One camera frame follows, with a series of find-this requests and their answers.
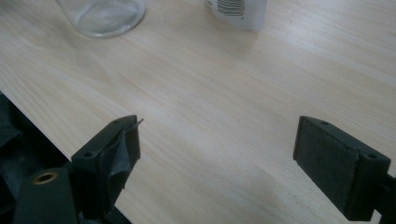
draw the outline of wood grain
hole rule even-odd
[[[131,32],[93,40],[55,1],[1,1],[0,91],[67,157],[144,118],[118,201],[135,224],[348,223],[292,159],[297,122],[396,161],[396,2],[269,1],[260,32],[201,0],[146,3]]]

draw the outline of light wood grain surface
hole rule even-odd
[[[298,118],[396,161],[396,1],[270,0],[260,32],[202,0],[146,3],[131,32],[94,40],[53,0],[0,1],[0,91],[67,157],[144,118],[117,203],[135,224],[348,223],[292,159]]]

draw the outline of white container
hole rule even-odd
[[[267,0],[205,0],[215,17],[239,30],[261,30]]]

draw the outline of black rubber pad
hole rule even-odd
[[[371,219],[388,157],[326,121],[300,117],[293,158],[347,219]]]

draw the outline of black mechanical part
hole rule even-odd
[[[85,218],[104,218],[140,159],[136,116],[116,119],[72,156]]]
[[[24,180],[14,224],[131,224],[114,206],[140,159],[136,116],[116,119],[63,168]]]
[[[0,221],[10,223],[14,215],[15,200],[2,176],[0,176],[0,193]]]
[[[396,223],[390,159],[330,123],[300,117],[293,158],[348,219]]]
[[[54,168],[28,177],[21,186],[13,223],[78,224],[68,171]]]

